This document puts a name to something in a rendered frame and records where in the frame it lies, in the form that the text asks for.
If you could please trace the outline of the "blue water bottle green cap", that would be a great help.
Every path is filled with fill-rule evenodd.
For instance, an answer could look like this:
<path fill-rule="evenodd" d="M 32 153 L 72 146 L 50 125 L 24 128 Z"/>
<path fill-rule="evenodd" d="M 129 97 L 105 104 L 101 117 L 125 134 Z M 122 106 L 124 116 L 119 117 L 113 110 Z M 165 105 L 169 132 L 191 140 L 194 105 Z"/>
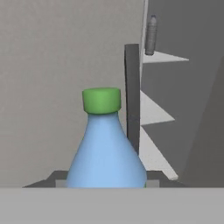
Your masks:
<path fill-rule="evenodd" d="M 146 170 L 119 120 L 121 90 L 97 87 L 82 91 L 87 127 L 67 174 L 77 188 L 144 188 Z"/>

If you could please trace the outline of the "grey water bottle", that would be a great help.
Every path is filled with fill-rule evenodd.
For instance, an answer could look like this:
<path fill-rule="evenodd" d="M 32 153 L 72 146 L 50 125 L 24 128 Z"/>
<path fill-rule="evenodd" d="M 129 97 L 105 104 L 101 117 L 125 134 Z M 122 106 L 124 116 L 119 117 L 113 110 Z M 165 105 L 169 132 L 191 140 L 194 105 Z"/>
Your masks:
<path fill-rule="evenodd" d="M 155 15 L 152 15 L 146 27 L 145 54 L 153 55 L 156 48 L 158 22 Z"/>

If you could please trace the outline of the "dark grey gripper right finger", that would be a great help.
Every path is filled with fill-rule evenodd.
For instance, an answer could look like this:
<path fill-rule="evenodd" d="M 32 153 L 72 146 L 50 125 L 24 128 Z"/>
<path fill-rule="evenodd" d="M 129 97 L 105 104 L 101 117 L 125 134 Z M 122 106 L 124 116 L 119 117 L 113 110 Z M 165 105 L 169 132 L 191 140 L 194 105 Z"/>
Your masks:
<path fill-rule="evenodd" d="M 177 180 L 169 180 L 162 171 L 147 171 L 146 185 L 148 187 L 185 187 Z"/>

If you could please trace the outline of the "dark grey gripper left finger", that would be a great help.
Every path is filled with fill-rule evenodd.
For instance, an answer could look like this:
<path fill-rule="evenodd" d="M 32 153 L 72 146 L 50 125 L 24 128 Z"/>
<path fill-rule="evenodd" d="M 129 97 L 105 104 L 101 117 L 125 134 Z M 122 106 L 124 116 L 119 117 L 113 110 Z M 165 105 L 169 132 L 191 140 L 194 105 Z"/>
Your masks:
<path fill-rule="evenodd" d="M 32 188 L 65 187 L 67 174 L 68 174 L 68 171 L 54 171 L 48 178 L 40 180 L 28 186 Z"/>

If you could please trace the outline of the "light grey freezer door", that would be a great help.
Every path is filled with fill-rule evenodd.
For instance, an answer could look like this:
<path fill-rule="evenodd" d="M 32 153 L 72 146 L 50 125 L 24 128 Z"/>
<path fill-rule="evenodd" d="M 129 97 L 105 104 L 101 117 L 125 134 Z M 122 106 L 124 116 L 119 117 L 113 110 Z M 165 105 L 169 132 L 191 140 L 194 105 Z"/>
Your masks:
<path fill-rule="evenodd" d="M 85 88 L 125 88 L 123 51 L 141 41 L 144 0 L 0 0 L 0 187 L 68 170 Z"/>

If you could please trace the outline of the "white freezer shelf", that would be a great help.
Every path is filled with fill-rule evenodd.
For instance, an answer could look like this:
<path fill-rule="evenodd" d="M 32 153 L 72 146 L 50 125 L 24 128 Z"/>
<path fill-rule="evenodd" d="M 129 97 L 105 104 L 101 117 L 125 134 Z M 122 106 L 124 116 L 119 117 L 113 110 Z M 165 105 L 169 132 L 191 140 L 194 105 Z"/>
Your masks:
<path fill-rule="evenodd" d="M 166 63 L 166 62 L 181 62 L 188 61 L 186 58 L 181 58 L 179 56 L 163 53 L 163 52 L 154 52 L 153 55 L 144 55 L 143 63 Z"/>
<path fill-rule="evenodd" d="M 169 180 L 179 178 L 143 128 L 140 128 L 139 157 L 147 171 L 162 172 Z"/>
<path fill-rule="evenodd" d="M 140 124 L 173 122 L 174 118 L 157 105 L 148 95 L 140 91 Z"/>

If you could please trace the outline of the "grey freezer compartment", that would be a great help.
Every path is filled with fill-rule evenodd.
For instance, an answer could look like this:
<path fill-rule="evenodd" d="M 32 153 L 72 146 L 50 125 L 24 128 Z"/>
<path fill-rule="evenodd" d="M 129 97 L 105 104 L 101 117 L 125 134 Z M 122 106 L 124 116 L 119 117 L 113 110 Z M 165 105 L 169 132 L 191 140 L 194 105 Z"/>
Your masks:
<path fill-rule="evenodd" d="M 179 62 L 143 67 L 142 90 L 172 121 L 145 131 L 185 186 L 224 187 L 224 0 L 149 0 L 157 50 Z"/>

